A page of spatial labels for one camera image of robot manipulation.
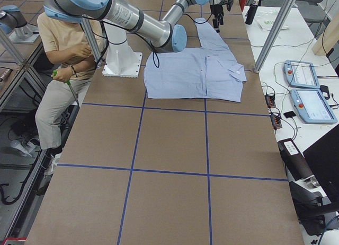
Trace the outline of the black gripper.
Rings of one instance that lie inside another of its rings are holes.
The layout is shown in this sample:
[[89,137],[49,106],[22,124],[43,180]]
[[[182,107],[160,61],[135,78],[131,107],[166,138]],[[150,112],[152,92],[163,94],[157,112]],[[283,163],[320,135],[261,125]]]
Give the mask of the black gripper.
[[224,24],[224,6],[229,12],[233,4],[234,4],[234,0],[210,0],[211,14],[215,16],[212,19],[213,28],[215,29],[217,33],[219,32],[219,24],[220,25]]

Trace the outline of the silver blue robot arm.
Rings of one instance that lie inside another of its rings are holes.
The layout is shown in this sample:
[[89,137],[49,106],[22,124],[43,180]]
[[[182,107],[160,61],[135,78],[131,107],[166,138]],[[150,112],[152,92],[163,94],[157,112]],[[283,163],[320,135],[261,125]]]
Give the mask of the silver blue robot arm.
[[109,20],[126,31],[148,39],[161,52],[181,52],[186,47],[184,26],[177,24],[187,6],[178,0],[158,21],[125,0],[44,0],[47,16],[80,23],[84,15]]
[[234,0],[176,0],[162,20],[169,22],[171,25],[175,25],[191,5],[203,6],[206,4],[209,4],[211,11],[209,18],[202,22],[198,22],[197,19],[193,18],[191,18],[191,20],[197,24],[204,24],[208,22],[211,16],[214,16],[212,25],[216,32],[219,33],[220,25],[224,24],[224,6],[227,11],[230,11],[234,4]]

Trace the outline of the person's left hand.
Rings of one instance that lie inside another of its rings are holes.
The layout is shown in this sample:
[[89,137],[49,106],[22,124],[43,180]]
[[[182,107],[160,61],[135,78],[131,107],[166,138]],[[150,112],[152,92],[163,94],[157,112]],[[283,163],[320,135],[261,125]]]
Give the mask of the person's left hand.
[[87,58],[91,55],[92,51],[88,44],[79,44],[70,47],[70,52],[73,57]]

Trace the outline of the person's right hand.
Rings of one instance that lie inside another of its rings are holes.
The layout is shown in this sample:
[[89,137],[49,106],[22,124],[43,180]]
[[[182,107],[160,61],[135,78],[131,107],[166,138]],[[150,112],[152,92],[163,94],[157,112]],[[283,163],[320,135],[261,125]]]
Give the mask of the person's right hand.
[[56,71],[57,75],[52,77],[56,81],[66,83],[73,76],[73,70],[71,67],[59,68]]

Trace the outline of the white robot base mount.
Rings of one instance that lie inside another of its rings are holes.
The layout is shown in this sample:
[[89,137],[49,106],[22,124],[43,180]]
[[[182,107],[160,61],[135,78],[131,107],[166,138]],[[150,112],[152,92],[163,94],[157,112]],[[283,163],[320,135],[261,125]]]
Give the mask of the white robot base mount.
[[142,53],[134,52],[128,44],[127,34],[116,24],[103,20],[107,41],[107,55],[103,76],[133,77],[139,75]]

